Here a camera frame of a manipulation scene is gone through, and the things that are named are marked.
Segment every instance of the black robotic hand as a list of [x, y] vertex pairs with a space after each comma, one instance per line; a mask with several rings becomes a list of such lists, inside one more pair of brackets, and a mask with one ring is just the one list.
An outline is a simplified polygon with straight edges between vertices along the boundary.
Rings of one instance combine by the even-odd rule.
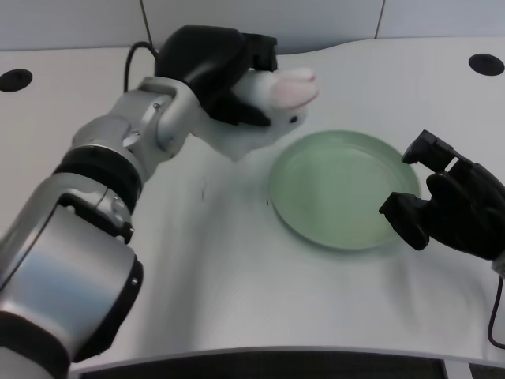
[[[445, 171], [454, 158], [458, 162]], [[489, 171], [427, 130], [402, 161], [420, 162], [434, 171], [426, 179], [431, 200], [392, 193], [379, 210], [405, 242], [422, 250], [431, 236], [490, 261], [505, 251], [505, 187]]]

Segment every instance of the black hole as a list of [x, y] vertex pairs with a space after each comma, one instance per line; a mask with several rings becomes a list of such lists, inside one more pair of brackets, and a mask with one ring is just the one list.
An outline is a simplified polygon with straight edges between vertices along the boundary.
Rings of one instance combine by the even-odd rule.
[[495, 77], [505, 71], [503, 62], [489, 54], [475, 54], [468, 63], [473, 71], [487, 77]]
[[32, 83], [33, 75], [27, 69], [13, 69], [0, 76], [0, 91], [16, 92]]

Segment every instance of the silver robot arm segment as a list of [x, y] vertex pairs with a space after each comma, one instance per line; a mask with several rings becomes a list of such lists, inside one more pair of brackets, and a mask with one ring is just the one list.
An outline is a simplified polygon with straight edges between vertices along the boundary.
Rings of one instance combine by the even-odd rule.
[[136, 201], [201, 112], [185, 84], [149, 77], [77, 132], [65, 166], [39, 185], [0, 245], [0, 370], [10, 362], [9, 377], [65, 377], [71, 362], [106, 350], [140, 289], [142, 267], [126, 245], [133, 207], [84, 176], [87, 157], [91, 165], [94, 155], [120, 157], [137, 175]]

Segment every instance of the plush toy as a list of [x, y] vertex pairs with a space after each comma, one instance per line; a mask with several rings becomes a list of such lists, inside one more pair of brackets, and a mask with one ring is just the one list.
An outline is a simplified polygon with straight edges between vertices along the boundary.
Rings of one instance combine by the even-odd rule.
[[311, 69], [273, 73], [251, 70], [232, 88], [232, 93], [243, 103], [261, 110], [271, 125], [235, 126], [207, 116], [193, 135], [231, 160], [239, 160], [252, 150], [273, 144], [303, 123], [306, 106], [318, 95], [315, 79]]

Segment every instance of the black cable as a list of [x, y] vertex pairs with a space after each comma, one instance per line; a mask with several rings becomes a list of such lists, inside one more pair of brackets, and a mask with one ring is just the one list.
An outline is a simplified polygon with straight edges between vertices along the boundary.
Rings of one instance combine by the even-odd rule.
[[156, 49], [149, 42], [145, 41], [135, 42], [130, 47], [128, 51], [128, 56], [126, 57], [125, 77], [123, 80], [123, 92], [128, 92], [129, 67], [132, 63], [133, 54], [135, 53], [135, 50], [138, 49], [139, 47], [144, 47], [148, 49], [151, 52], [152, 56], [155, 57], [155, 60], [158, 60], [158, 51], [156, 51]]
[[492, 328], [495, 325], [496, 314], [498, 313], [499, 300], [502, 297], [502, 289], [503, 289], [503, 278], [500, 277], [498, 282], [498, 290], [496, 291], [495, 305], [492, 307], [491, 318], [489, 319], [488, 339], [491, 345], [498, 347], [499, 349], [505, 350], [505, 343], [496, 342], [492, 336]]

